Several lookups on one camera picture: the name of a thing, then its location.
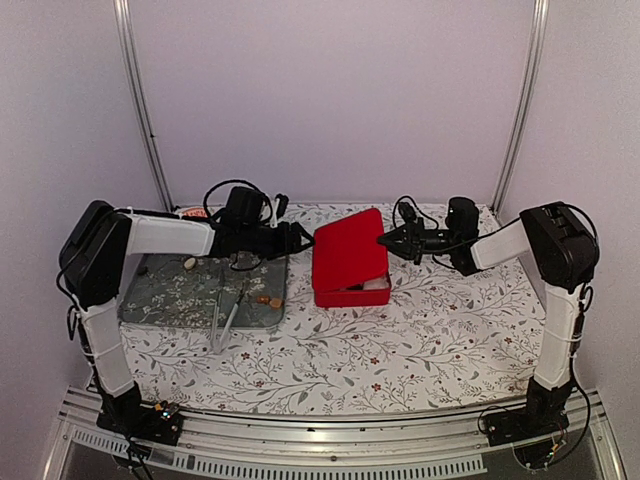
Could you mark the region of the red box lid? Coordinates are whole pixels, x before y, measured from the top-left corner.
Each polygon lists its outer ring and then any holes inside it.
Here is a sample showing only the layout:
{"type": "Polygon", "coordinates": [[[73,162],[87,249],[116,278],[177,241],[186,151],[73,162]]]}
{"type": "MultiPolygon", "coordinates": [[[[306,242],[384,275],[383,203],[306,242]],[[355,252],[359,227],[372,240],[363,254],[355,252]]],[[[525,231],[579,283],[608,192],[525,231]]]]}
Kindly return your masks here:
{"type": "Polygon", "coordinates": [[[387,249],[378,243],[384,233],[382,214],[369,208],[319,227],[314,233],[312,287],[335,292],[384,277],[387,249]]]}

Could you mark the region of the red chocolate box base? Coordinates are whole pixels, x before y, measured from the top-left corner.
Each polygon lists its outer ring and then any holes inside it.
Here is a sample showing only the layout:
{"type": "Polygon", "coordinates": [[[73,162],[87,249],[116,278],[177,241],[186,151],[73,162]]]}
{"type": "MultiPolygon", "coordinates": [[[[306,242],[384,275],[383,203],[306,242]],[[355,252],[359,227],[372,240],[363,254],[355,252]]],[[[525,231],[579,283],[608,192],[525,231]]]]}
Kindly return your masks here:
{"type": "Polygon", "coordinates": [[[315,304],[318,307],[330,309],[384,306],[389,302],[391,296],[391,280],[390,288],[386,290],[363,290],[362,284],[333,291],[315,291],[315,304]]]}

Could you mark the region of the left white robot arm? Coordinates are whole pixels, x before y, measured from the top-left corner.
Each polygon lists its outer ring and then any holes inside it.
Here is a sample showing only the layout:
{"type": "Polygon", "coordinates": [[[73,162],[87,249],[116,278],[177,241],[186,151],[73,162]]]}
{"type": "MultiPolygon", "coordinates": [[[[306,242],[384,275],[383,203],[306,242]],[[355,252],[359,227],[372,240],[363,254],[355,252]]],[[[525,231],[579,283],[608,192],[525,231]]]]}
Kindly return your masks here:
{"type": "Polygon", "coordinates": [[[286,220],[287,196],[270,198],[240,181],[226,185],[226,203],[213,208],[204,201],[199,215],[117,208],[94,200],[59,254],[57,286],[71,301],[98,388],[116,398],[109,415],[128,434],[141,433],[149,423],[146,408],[125,396],[135,390],[136,382],[121,342],[119,306],[133,258],[222,259],[249,254],[264,263],[302,253],[314,244],[304,226],[286,220]]]}

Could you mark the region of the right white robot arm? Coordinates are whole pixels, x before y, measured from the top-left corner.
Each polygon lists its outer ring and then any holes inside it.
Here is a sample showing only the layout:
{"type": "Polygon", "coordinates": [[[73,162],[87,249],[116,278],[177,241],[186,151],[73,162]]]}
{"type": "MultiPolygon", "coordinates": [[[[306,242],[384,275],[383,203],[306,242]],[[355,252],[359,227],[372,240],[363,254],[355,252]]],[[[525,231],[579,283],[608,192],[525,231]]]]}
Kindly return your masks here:
{"type": "Polygon", "coordinates": [[[526,390],[539,361],[566,359],[579,345],[543,330],[559,321],[552,304],[562,293],[532,285],[544,260],[524,268],[496,250],[509,238],[526,245],[519,220],[480,234],[493,218],[464,197],[450,199],[443,223],[408,196],[392,215],[403,220],[378,243],[401,260],[383,322],[398,340],[375,343],[403,371],[374,386],[378,397],[402,407],[417,398],[437,407],[510,397],[526,390]]]}

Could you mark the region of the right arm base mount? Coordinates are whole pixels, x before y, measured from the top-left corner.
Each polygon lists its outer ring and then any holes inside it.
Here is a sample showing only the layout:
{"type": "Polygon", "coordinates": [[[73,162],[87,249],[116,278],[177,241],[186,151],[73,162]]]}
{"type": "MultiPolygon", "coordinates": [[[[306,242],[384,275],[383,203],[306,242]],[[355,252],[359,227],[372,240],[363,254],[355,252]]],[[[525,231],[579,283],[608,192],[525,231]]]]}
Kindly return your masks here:
{"type": "Polygon", "coordinates": [[[548,390],[531,378],[525,405],[511,410],[497,406],[488,409],[479,417],[479,430],[491,446],[561,432],[569,426],[565,407],[574,386],[575,382],[569,380],[548,390]]]}

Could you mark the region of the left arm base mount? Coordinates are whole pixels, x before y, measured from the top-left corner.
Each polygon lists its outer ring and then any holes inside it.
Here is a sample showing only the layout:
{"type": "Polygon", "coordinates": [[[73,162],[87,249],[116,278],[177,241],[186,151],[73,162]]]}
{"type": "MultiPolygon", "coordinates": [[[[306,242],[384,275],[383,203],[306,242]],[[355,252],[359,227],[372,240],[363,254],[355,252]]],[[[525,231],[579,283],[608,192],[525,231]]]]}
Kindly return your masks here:
{"type": "Polygon", "coordinates": [[[148,440],[169,446],[178,444],[184,417],[174,402],[144,405],[137,384],[119,396],[98,387],[102,405],[96,425],[125,438],[148,440]]]}

